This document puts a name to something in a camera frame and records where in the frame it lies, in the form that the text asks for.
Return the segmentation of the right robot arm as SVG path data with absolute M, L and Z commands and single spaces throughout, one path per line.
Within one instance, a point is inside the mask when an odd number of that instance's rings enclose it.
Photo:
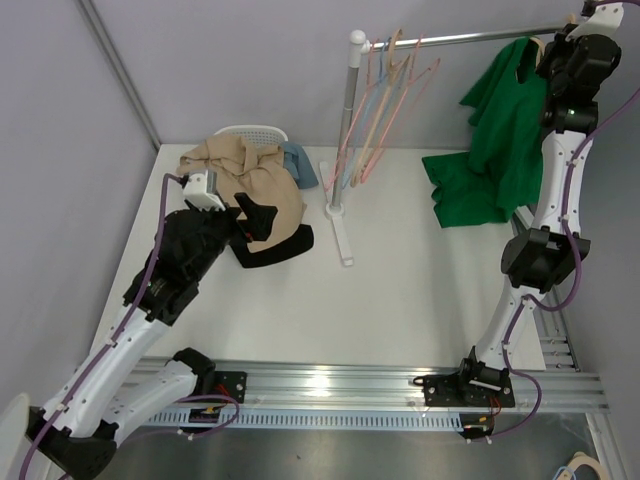
M 505 286 L 485 334 L 449 375 L 416 378 L 429 407 L 512 407 L 512 356 L 526 313 L 567 276 L 581 278 L 590 249 L 582 238 L 582 174 L 598 126 L 595 96 L 621 59 L 615 27 L 568 24 L 547 46 L 537 75 L 541 109 L 541 190 L 531 226 L 514 237 L 501 258 Z

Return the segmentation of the beige t shirt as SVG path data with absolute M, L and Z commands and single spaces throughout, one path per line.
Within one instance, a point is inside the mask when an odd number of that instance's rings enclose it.
M 265 241 L 248 245 L 259 253 L 289 239 L 301 225 L 306 204 L 291 174 L 284 167 L 284 152 L 278 145 L 256 147 L 242 136 L 214 135 L 184 153 L 176 173 L 185 175 L 207 168 L 217 175 L 221 198 L 232 207 L 237 193 L 246 193 L 259 205 L 278 209 L 271 235 Z

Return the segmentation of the green t shirt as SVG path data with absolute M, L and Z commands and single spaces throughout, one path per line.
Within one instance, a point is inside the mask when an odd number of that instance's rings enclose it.
M 539 198 L 546 83 L 528 38 L 505 46 L 459 101 L 472 109 L 469 150 L 422 159 L 443 228 L 506 223 Z

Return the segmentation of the black t shirt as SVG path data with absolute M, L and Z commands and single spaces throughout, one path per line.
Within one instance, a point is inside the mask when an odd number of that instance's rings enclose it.
M 245 269 L 255 269 L 279 264 L 302 255 L 314 246 L 314 232 L 310 225 L 300 224 L 286 240 L 259 252 L 251 253 L 247 245 L 232 245 L 231 249 Z

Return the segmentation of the light blue wire hanger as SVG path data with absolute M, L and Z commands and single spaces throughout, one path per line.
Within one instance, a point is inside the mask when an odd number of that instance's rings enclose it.
M 366 182 L 382 155 L 383 143 L 395 121 L 408 61 L 394 58 L 397 30 L 379 49 L 361 31 L 355 33 L 367 49 L 366 86 L 359 104 L 347 108 L 347 125 L 342 128 L 337 159 L 329 185 L 336 191 Z

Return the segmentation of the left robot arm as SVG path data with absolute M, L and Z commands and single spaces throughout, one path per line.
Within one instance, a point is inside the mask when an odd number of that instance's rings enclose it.
M 115 323 L 59 393 L 29 412 L 27 438 L 65 477 L 94 479 L 143 423 L 182 401 L 237 401 L 216 387 L 214 362 L 193 348 L 178 351 L 149 381 L 118 393 L 149 348 L 169 332 L 199 284 L 230 244 L 271 234 L 277 209 L 245 193 L 236 206 L 188 205 L 163 215 L 144 269 L 123 298 Z

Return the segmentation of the grey blue t shirt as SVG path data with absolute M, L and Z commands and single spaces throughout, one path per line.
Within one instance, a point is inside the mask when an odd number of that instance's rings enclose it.
M 310 159 L 301 145 L 285 141 L 280 144 L 280 148 L 283 151 L 283 166 L 299 189 L 307 190 L 319 185 Z

